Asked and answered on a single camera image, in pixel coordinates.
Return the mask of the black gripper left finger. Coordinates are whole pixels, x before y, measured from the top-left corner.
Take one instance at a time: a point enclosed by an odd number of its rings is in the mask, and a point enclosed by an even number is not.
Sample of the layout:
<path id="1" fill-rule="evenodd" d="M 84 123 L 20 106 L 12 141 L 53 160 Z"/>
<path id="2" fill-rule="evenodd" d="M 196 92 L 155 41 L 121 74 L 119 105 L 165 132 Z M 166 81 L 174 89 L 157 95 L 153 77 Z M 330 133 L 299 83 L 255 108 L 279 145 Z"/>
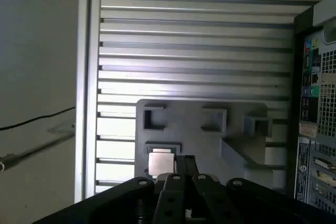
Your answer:
<path id="1" fill-rule="evenodd" d="M 37 223 L 183 223 L 185 221 L 185 156 L 174 158 L 173 173 L 154 182 L 135 177 Z"/>

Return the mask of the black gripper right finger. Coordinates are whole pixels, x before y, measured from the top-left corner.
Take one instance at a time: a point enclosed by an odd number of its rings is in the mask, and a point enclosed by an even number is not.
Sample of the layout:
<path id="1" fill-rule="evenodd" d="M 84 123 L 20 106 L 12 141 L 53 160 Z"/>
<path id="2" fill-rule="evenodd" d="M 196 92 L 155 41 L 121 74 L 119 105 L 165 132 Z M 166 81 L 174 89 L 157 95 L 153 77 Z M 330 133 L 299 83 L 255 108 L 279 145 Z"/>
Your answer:
<path id="1" fill-rule="evenodd" d="M 243 178 L 226 185 L 198 171 L 194 156 L 185 158 L 200 202 L 210 223 L 335 223 L 335 215 Z"/>

